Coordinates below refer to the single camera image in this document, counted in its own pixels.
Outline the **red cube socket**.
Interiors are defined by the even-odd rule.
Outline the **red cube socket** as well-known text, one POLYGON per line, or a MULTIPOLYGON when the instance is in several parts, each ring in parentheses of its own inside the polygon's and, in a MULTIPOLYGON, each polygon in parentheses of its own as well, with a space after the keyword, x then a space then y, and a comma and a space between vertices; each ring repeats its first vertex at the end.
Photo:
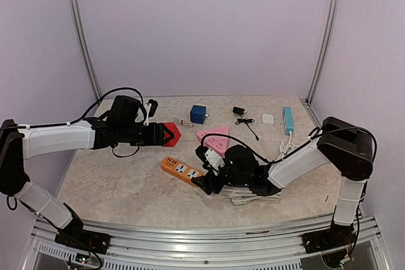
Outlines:
POLYGON ((174 122, 163 123, 163 135, 162 147, 175 147, 182 137, 174 122))

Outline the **orange power strip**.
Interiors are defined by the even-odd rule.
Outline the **orange power strip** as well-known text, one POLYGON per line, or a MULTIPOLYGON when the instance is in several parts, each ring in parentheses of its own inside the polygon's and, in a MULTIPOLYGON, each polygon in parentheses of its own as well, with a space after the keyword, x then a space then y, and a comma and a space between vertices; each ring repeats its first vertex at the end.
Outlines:
POLYGON ((204 173, 201 170, 189 166, 188 164, 170 156, 165 157, 161 161, 161 169, 193 187, 196 187, 196 185, 192 182, 192 179, 204 176, 204 173))

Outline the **blue cube socket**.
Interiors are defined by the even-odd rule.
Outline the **blue cube socket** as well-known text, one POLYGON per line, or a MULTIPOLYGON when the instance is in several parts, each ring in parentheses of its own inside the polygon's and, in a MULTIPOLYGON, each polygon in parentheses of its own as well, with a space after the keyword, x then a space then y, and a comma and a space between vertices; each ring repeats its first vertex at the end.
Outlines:
POLYGON ((192 106, 190 110, 190 121, 192 123, 203 125, 207 117, 209 117, 209 114, 207 113, 206 106, 192 106))

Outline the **pink triangular power strip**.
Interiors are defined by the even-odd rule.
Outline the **pink triangular power strip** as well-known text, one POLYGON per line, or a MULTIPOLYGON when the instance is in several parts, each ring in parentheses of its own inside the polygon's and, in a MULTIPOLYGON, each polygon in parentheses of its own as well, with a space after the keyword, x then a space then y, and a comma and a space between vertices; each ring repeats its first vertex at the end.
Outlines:
POLYGON ((197 132, 197 139, 201 140, 204 138, 204 146, 215 151, 220 157, 225 157, 225 152, 228 149, 230 139, 228 137, 222 136, 208 136, 209 133, 215 133, 220 135, 230 135, 229 126, 221 126, 218 128, 213 128, 209 130, 201 130, 197 132))

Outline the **white USB charger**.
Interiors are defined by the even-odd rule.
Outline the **white USB charger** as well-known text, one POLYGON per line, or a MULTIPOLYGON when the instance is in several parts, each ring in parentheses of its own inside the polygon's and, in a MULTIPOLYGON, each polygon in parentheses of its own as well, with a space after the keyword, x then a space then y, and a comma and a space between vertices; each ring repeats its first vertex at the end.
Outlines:
POLYGON ((262 122, 266 125, 273 126, 275 124, 274 116, 272 114, 262 114, 262 122))

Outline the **teal power strip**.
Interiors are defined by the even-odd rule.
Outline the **teal power strip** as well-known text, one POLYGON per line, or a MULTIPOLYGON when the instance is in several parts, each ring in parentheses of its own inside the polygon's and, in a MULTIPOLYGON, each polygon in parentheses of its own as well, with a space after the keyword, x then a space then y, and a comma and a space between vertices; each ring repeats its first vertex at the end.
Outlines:
POLYGON ((292 117, 292 110, 288 106, 283 107, 283 126, 286 136, 293 134, 294 132, 294 119, 292 117))

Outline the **white charger with pink cable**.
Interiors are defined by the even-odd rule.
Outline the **white charger with pink cable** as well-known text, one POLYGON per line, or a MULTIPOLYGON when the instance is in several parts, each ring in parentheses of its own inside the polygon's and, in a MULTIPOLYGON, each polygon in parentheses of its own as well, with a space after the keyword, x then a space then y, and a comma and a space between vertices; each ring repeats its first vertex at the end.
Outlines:
POLYGON ((174 118, 173 118, 173 122, 174 122, 175 124, 177 124, 178 126, 182 126, 182 127, 184 127, 184 128, 192 128, 192 127, 194 127, 193 122, 187 121, 187 120, 183 120, 183 119, 180 119, 180 118, 178 118, 178 117, 174 117, 174 118))

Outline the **black power adapter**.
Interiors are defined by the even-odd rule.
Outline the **black power adapter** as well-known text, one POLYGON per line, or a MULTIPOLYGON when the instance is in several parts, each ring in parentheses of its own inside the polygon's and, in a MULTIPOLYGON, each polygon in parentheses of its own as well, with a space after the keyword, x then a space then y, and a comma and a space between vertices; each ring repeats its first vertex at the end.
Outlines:
POLYGON ((236 106, 234 106, 233 109, 232 109, 232 112, 233 112, 234 114, 237 114, 237 115, 242 116, 242 115, 244 115, 244 113, 245 113, 245 109, 243 109, 243 108, 241 108, 241 107, 236 107, 236 106))

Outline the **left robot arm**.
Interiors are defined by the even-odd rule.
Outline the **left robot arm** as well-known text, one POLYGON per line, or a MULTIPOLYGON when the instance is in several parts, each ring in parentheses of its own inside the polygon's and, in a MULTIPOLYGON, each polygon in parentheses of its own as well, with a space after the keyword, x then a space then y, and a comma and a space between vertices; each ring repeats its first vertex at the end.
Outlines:
POLYGON ((43 154, 69 150, 114 149, 128 144, 136 149, 174 147, 181 134, 174 123, 151 122, 158 102, 142 96, 118 95, 109 110, 98 117, 47 125, 1 125, 1 193, 54 225, 62 239, 80 248, 89 241, 83 222, 65 203, 53 197, 25 172, 24 162, 43 154))

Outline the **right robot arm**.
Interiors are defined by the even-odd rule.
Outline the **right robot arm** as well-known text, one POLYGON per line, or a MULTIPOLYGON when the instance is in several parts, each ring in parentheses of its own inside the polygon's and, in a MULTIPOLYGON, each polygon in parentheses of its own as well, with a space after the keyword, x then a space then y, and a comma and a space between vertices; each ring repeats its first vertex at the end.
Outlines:
POLYGON ((247 190, 253 197, 272 197, 310 171, 333 164, 342 181, 330 227, 305 234, 303 242, 308 253, 356 246, 359 226, 354 222, 377 155, 377 140, 370 131, 328 117, 304 144, 277 160, 265 159, 241 140, 223 156, 201 140, 196 155, 207 172, 191 182, 208 195, 230 186, 247 190))

